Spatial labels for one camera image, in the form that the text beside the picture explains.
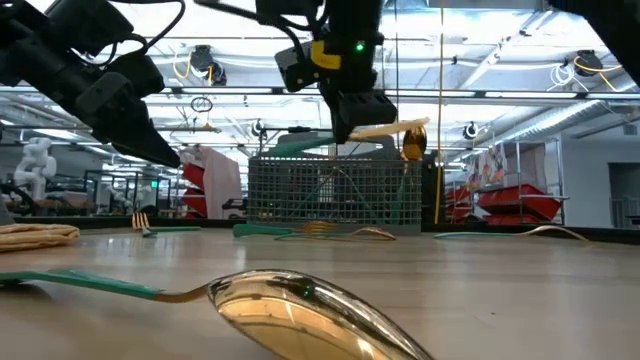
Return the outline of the grey mesh cutlery basket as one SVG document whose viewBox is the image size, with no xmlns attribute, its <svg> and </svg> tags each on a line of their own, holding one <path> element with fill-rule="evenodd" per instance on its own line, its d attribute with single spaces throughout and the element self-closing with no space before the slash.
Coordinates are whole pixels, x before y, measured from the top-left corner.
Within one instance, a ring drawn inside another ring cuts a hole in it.
<svg viewBox="0 0 640 360">
<path fill-rule="evenodd" d="M 317 184 L 320 170 L 336 166 L 354 180 L 372 209 L 370 222 L 347 219 L 340 203 L 334 198 L 316 219 L 301 219 L 292 212 Z M 400 223 L 392 216 L 392 206 L 403 174 L 401 151 L 390 135 L 330 144 L 306 150 L 294 157 L 254 156 L 248 163 L 249 224 L 275 227 L 299 226 L 312 221 L 336 225 L 340 230 L 356 230 L 374 226 L 395 235 L 417 235 L 421 231 L 421 163 L 412 161 L 407 172 L 407 184 Z"/>
</svg>

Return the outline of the silver ventilation duct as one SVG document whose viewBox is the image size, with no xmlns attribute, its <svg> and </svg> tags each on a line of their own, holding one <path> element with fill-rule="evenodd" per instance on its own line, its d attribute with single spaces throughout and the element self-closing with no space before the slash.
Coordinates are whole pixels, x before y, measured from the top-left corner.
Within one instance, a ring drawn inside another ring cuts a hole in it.
<svg viewBox="0 0 640 360">
<path fill-rule="evenodd" d="M 501 133 L 492 143 L 497 145 L 516 140 L 544 139 L 574 125 L 612 113 L 614 107 L 630 106 L 630 102 L 590 100 L 564 108 L 554 108 Z"/>
</svg>

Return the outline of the colourful hanging items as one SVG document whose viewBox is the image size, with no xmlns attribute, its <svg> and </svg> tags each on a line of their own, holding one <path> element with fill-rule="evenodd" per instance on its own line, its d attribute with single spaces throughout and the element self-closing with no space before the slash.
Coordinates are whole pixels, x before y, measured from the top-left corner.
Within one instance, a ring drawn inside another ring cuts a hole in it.
<svg viewBox="0 0 640 360">
<path fill-rule="evenodd" d="M 506 156 L 502 144 L 471 157 L 467 185 L 472 189 L 502 184 L 505 179 Z"/>
</svg>

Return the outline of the long ceiling light strip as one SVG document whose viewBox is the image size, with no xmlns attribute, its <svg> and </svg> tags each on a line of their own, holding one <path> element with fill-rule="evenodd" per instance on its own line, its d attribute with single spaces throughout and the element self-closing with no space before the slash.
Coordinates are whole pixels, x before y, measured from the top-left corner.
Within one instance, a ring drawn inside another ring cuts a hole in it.
<svg viewBox="0 0 640 360">
<path fill-rule="evenodd" d="M 283 87 L 169 87 L 163 94 L 189 95 L 304 95 L 320 94 L 317 88 L 304 88 L 289 92 Z M 640 101 L 635 92 L 540 92 L 540 91 L 486 91 L 486 90 L 385 90 L 390 97 L 414 98 L 495 98 L 532 100 L 611 100 Z"/>
</svg>

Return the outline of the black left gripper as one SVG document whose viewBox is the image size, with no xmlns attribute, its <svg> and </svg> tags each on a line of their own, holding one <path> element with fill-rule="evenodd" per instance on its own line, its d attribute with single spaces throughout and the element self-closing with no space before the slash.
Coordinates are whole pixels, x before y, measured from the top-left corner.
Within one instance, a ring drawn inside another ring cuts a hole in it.
<svg viewBox="0 0 640 360">
<path fill-rule="evenodd" d="M 146 39 L 110 0 L 29 7 L 29 84 L 118 152 L 177 168 L 143 98 L 164 89 Z"/>
</svg>

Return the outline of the pale pink board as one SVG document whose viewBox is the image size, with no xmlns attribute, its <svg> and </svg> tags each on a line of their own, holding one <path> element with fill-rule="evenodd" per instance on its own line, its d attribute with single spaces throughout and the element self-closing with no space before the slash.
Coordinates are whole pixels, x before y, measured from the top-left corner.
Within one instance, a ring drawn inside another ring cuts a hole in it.
<svg viewBox="0 0 640 360">
<path fill-rule="evenodd" d="M 207 218 L 226 219 L 222 205 L 242 197 L 239 164 L 213 148 L 203 147 L 200 154 Z"/>
</svg>

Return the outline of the metal shelf rack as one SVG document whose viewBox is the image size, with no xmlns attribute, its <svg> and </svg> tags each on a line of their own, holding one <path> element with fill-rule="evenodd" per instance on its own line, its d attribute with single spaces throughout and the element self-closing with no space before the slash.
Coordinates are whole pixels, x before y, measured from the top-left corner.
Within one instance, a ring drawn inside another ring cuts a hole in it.
<svg viewBox="0 0 640 360">
<path fill-rule="evenodd" d="M 514 159 L 519 223 L 566 223 L 561 141 L 516 141 Z"/>
</svg>

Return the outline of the black stand bar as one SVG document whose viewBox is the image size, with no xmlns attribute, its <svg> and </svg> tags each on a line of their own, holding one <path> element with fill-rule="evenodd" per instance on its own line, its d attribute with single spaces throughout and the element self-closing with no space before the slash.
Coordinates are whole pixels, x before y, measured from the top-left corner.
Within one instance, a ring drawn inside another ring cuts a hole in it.
<svg viewBox="0 0 640 360">
<path fill-rule="evenodd" d="M 269 154 L 269 151 L 278 146 L 286 143 L 294 143 L 300 141 L 306 141 L 315 139 L 317 137 L 331 137 L 332 131 L 330 129 L 312 128 L 306 126 L 291 126 L 291 127 L 267 127 L 263 126 L 266 131 L 266 135 L 259 139 L 259 151 L 258 156 L 273 157 Z"/>
</svg>

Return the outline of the metal ceiling pipe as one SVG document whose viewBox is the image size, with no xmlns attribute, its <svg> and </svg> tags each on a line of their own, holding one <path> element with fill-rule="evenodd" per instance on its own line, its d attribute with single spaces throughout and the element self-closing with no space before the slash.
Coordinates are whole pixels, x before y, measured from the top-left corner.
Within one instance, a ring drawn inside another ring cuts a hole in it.
<svg viewBox="0 0 640 360">
<path fill-rule="evenodd" d="M 76 126 L 35 126 L 35 125 L 2 125 L 0 124 L 0 128 L 2 130 L 27 130 L 27 131 L 36 131 L 36 130 L 60 130 L 60 131 L 83 131 L 83 132 L 92 132 L 93 129 L 89 127 L 76 127 Z M 196 132 L 214 132 L 221 133 L 222 129 L 213 126 L 203 126 L 203 127 L 156 127 L 156 131 L 158 132 L 188 132 L 188 133 L 196 133 Z"/>
</svg>

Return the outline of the white robot figure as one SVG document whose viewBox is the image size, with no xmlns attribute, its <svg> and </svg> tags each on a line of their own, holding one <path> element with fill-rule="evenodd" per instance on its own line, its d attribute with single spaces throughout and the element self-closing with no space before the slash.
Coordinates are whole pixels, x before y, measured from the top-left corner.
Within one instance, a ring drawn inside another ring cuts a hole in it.
<svg viewBox="0 0 640 360">
<path fill-rule="evenodd" d="M 49 154 L 52 140 L 34 137 L 23 147 L 22 159 L 14 172 L 17 186 L 31 186 L 31 197 L 41 200 L 45 197 L 46 181 L 57 171 L 57 161 Z"/>
</svg>

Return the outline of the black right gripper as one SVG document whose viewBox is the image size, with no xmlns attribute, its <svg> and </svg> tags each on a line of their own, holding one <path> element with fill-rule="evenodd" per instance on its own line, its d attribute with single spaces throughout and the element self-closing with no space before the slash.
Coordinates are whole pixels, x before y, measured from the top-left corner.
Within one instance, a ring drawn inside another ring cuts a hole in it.
<svg viewBox="0 0 640 360">
<path fill-rule="evenodd" d="M 395 121 L 396 106 L 383 90 L 372 90 L 377 72 L 375 50 L 384 42 L 379 32 L 382 0 L 255 0 L 262 25 L 307 31 L 325 41 L 327 54 L 340 55 L 341 68 L 318 66 L 320 94 L 329 108 L 337 144 L 344 144 L 356 127 L 387 125 Z M 293 46 L 302 59 L 301 44 Z"/>
</svg>

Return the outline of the black cabinet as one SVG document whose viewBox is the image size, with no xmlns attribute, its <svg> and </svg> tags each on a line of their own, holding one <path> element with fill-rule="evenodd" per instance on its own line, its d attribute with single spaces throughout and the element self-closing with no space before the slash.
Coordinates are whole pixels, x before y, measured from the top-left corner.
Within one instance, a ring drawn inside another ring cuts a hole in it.
<svg viewBox="0 0 640 360">
<path fill-rule="evenodd" d="M 427 151 L 422 161 L 421 175 L 421 217 L 422 225 L 433 225 L 435 212 L 437 209 L 437 186 L 443 184 L 443 180 L 438 180 L 438 153 L 436 150 Z"/>
</svg>

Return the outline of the red storage bin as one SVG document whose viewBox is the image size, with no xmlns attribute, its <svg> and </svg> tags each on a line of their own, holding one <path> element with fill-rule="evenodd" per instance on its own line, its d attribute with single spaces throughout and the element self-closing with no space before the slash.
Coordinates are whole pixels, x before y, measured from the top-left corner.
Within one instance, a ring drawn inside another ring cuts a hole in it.
<svg viewBox="0 0 640 360">
<path fill-rule="evenodd" d="M 187 217 L 208 217 L 205 193 L 198 188 L 187 188 L 181 196 L 182 203 L 187 207 Z"/>
<path fill-rule="evenodd" d="M 445 193 L 445 220 L 448 223 L 465 223 L 473 212 L 474 199 L 467 186 L 451 188 Z"/>
<path fill-rule="evenodd" d="M 504 226 L 519 226 L 524 224 L 534 224 L 534 225 L 542 225 L 542 224 L 550 224 L 551 220 L 546 218 L 538 218 L 536 216 L 530 214 L 495 214 L 495 215 L 485 215 L 483 220 L 488 225 L 504 225 Z"/>
<path fill-rule="evenodd" d="M 552 219 L 561 208 L 561 202 L 530 184 L 504 187 L 481 192 L 477 206 L 495 214 L 530 214 Z"/>
<path fill-rule="evenodd" d="M 182 177 L 192 183 L 196 188 L 203 190 L 204 172 L 205 170 L 201 166 L 188 163 L 183 166 Z"/>
</svg>

